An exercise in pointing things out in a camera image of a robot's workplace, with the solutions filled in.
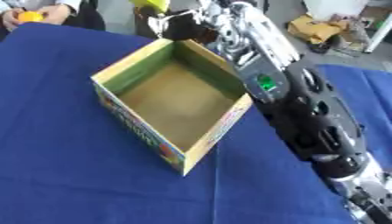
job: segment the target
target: cardboard box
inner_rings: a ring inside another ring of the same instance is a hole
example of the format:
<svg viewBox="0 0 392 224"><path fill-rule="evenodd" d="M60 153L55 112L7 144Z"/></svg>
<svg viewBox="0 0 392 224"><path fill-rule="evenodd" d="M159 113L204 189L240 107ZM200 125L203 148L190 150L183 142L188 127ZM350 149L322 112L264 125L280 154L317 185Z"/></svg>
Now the cardboard box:
<svg viewBox="0 0 392 224"><path fill-rule="evenodd" d="M252 104L221 57L158 39L93 78L101 103L186 175Z"/></svg>
<svg viewBox="0 0 392 224"><path fill-rule="evenodd" d="M347 28L347 21L318 22L303 15L289 22L288 32L312 44L321 44Z"/></svg>

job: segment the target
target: table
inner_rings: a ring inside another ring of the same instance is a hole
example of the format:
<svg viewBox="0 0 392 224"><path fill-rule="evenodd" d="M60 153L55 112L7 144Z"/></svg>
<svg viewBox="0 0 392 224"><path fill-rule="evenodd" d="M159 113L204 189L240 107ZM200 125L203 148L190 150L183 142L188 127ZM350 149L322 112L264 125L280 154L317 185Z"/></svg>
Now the table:
<svg viewBox="0 0 392 224"><path fill-rule="evenodd" d="M255 108L185 178L129 133L89 77L149 42L25 24L0 44L0 223L353 223ZM390 74L319 68L392 165Z"/></svg>

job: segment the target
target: person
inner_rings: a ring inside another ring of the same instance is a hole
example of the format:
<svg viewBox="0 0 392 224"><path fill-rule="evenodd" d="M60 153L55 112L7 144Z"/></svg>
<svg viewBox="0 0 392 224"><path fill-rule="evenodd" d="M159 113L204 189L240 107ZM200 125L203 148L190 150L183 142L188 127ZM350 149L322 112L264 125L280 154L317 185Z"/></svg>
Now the person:
<svg viewBox="0 0 392 224"><path fill-rule="evenodd" d="M21 25L18 14L23 11L41 13L41 23L105 30L102 17L83 0L0 0L0 41Z"/></svg>

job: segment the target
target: floor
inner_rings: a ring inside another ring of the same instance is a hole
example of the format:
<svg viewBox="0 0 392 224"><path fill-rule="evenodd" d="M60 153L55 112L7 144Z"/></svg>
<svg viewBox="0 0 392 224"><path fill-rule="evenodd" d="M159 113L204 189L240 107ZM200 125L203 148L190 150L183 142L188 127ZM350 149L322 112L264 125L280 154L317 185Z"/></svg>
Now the floor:
<svg viewBox="0 0 392 224"><path fill-rule="evenodd" d="M171 0L171 8L173 10L196 6L196 0ZM129 0L99 0L99 12L103 15L109 32L121 34L134 33L135 27L132 9L133 5ZM309 52L301 40L292 37L284 30L284 23L304 13L305 9L301 4L301 0L272 0L270 1L267 16L282 29L283 33L301 53L306 53L315 63L348 65L392 73L392 45L389 43L382 43L373 53L364 53L359 58L336 56L331 53L319 55Z"/></svg>

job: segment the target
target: green light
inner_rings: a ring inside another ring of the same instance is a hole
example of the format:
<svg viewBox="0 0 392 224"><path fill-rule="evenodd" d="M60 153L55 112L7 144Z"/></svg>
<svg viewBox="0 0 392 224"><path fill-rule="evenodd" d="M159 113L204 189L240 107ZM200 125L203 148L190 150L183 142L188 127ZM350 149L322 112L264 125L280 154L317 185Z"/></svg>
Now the green light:
<svg viewBox="0 0 392 224"><path fill-rule="evenodd" d="M277 87L277 84L271 79L271 77L263 74L257 77L257 82L259 83L260 87L265 91L270 91Z"/></svg>

